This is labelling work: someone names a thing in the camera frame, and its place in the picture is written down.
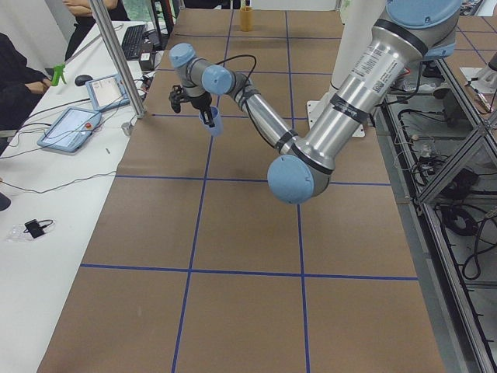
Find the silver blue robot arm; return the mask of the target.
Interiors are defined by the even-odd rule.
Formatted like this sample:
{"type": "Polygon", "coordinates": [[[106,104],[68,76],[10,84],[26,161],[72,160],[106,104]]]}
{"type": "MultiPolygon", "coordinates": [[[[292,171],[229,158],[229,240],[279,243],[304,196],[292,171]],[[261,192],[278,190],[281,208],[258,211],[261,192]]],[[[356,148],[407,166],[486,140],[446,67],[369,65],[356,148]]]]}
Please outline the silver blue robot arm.
{"type": "Polygon", "coordinates": [[[445,58],[455,47],[459,1],[358,1],[346,21],[327,93],[308,104],[309,132],[298,135],[264,100],[247,75],[199,58],[192,45],[176,44],[169,60],[180,83],[169,99],[175,112],[190,103],[212,134],[222,132],[213,96],[230,96],[259,135],[278,152],[267,180],[282,202],[301,204],[322,193],[335,157],[355,134],[405,68],[445,58]]]}

